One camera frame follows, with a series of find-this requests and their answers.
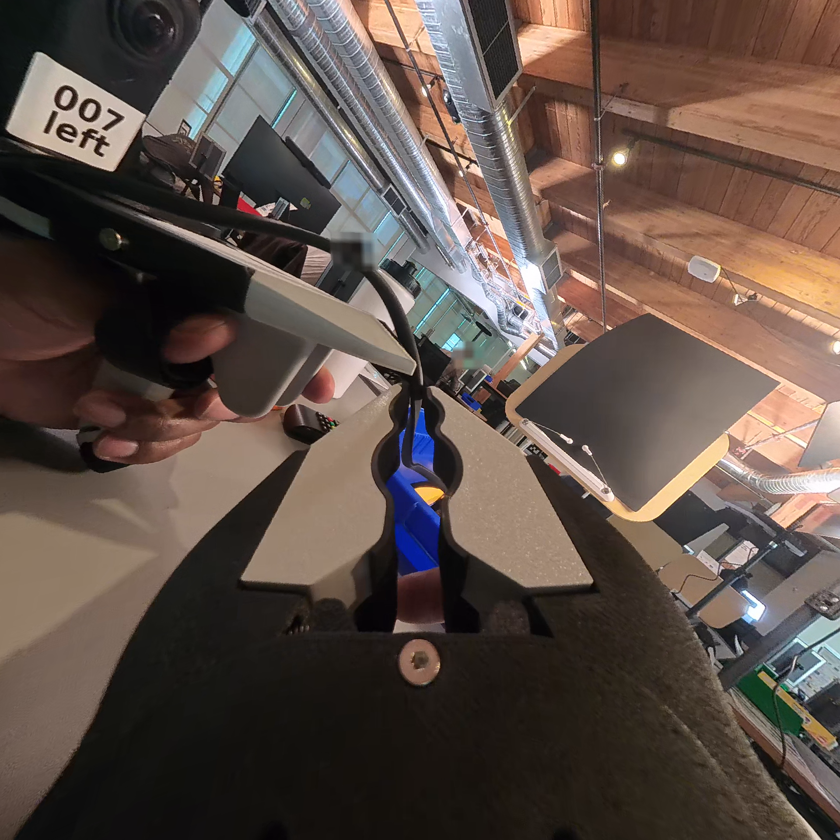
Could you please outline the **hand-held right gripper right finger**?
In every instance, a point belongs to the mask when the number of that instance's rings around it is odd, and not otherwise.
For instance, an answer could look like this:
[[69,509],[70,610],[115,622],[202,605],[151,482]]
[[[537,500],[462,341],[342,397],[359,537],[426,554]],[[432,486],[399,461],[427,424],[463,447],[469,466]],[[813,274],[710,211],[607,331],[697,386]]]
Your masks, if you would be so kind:
[[447,492],[438,567],[447,632],[485,632],[499,613],[547,632],[538,600],[591,594],[594,580],[532,462],[438,387],[427,389],[427,431]]

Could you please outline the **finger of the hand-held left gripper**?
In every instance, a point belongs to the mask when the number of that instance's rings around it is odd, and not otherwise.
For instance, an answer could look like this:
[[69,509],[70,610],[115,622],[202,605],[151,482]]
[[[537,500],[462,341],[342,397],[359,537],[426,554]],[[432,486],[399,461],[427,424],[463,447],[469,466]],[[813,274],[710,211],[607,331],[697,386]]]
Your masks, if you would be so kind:
[[245,360],[257,370],[298,370],[314,347],[361,358],[405,375],[415,362],[396,322],[332,297],[288,273],[254,268],[245,298]]

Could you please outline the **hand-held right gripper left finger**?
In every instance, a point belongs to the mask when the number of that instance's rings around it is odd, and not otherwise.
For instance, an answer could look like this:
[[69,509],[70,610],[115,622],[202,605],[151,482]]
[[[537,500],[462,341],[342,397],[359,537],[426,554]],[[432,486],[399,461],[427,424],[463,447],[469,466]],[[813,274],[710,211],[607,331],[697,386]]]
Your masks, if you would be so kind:
[[362,632],[396,622],[394,501],[401,388],[392,387],[302,455],[241,577],[246,589],[339,602]]

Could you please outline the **person's left hand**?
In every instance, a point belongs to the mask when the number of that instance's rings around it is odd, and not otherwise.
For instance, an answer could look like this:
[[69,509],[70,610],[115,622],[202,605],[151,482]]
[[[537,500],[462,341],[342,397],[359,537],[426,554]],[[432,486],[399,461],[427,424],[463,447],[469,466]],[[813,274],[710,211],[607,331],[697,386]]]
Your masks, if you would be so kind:
[[168,459],[223,423],[259,423],[231,412],[208,385],[157,402],[94,387],[94,328],[118,279],[56,243],[2,233],[2,419],[62,431],[92,425],[101,430],[94,455],[127,466]]

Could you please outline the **white water bottle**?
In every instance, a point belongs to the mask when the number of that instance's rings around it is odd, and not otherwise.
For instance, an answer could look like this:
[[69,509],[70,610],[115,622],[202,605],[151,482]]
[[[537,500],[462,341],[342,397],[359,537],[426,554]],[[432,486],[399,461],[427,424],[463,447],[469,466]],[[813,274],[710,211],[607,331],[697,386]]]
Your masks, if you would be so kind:
[[[377,274],[388,283],[399,300],[404,314],[407,315],[413,308],[420,291],[420,286],[411,272],[406,266],[400,266],[386,259],[385,264],[377,270]],[[394,330],[391,316],[384,302],[362,274],[330,265],[319,279],[318,288],[348,303],[352,308],[369,313],[383,322],[388,329]],[[361,358],[337,350],[331,351],[325,366],[332,374],[336,398],[343,396],[367,364],[368,362]]]

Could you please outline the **blue plastic bin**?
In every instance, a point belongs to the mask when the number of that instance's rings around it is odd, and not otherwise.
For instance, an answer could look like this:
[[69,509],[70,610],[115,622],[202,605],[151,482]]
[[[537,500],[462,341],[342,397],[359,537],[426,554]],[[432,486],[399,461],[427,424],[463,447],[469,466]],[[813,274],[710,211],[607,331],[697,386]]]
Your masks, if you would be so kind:
[[387,480],[395,510],[395,546],[400,575],[436,569],[444,492],[425,476],[400,464]]

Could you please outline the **black device with coloured buttons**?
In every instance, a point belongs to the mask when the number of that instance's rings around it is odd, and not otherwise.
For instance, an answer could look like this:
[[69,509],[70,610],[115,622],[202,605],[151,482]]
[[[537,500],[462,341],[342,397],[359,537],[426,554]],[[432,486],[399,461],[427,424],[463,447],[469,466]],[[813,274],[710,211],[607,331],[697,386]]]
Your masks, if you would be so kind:
[[286,436],[305,445],[312,445],[337,428],[339,422],[309,406],[293,404],[286,408],[282,428]]

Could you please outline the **black monitor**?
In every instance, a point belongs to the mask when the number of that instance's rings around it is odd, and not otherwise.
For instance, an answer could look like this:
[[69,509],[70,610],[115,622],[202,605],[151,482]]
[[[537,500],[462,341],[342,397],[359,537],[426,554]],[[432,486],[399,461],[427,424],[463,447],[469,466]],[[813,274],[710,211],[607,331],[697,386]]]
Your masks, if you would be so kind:
[[241,196],[256,207],[284,200],[293,206],[289,223],[320,235],[340,209],[330,184],[294,144],[258,116],[222,170],[223,205]]

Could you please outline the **black board with wooden rim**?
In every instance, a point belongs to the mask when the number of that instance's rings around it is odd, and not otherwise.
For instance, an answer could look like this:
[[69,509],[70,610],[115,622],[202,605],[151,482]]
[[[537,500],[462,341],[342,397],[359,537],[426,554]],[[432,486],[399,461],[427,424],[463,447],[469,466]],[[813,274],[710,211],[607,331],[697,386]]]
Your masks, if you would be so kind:
[[612,514],[659,517],[729,451],[779,382],[651,313],[556,353],[507,419]]

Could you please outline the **black tripod stand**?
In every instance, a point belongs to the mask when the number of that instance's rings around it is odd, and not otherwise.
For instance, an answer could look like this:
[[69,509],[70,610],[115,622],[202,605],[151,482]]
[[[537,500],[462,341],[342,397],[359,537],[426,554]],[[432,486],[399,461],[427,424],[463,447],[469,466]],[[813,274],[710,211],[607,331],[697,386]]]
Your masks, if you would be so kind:
[[802,551],[799,548],[799,543],[794,536],[795,529],[793,527],[783,528],[774,535],[774,537],[767,542],[767,544],[752,555],[749,560],[742,566],[738,567],[730,577],[722,579],[721,583],[717,584],[712,590],[705,594],[696,604],[692,605],[686,612],[686,618],[691,622],[699,616],[699,614],[706,609],[709,604],[714,602],[721,594],[734,587],[735,583],[741,578],[748,579],[753,568],[761,563],[768,555],[776,551],[779,547],[786,548],[797,556],[802,556]]

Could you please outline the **green bin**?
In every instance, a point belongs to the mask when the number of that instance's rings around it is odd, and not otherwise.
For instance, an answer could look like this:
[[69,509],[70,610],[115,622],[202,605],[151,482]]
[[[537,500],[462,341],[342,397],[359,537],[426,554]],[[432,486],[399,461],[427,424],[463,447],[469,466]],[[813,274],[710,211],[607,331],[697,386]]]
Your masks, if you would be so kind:
[[772,667],[761,664],[744,676],[738,682],[737,688],[785,734],[795,738],[805,734],[828,752],[837,749],[837,736],[805,708],[792,689],[787,689],[784,683],[777,686],[777,677]]

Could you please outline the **silver spiral air duct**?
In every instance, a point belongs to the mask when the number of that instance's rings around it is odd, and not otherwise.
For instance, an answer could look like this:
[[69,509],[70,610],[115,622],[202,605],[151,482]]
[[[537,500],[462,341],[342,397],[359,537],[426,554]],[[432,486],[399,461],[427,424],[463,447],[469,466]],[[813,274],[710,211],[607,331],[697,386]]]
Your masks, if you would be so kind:
[[452,196],[350,2],[279,1],[269,6],[362,131],[444,263],[464,273],[467,254],[455,231]]
[[828,496],[839,490],[839,468],[837,467],[773,476],[753,469],[732,454],[721,458],[716,467],[739,484],[760,495]]

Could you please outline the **silver duct with vent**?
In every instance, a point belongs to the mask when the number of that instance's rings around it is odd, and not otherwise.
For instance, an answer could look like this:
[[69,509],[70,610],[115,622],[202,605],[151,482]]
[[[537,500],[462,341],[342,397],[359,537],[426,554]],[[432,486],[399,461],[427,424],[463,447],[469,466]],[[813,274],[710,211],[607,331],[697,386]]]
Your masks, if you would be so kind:
[[543,234],[508,94],[522,74],[506,1],[417,1],[447,90],[465,128],[549,346],[558,348],[545,295],[563,271]]

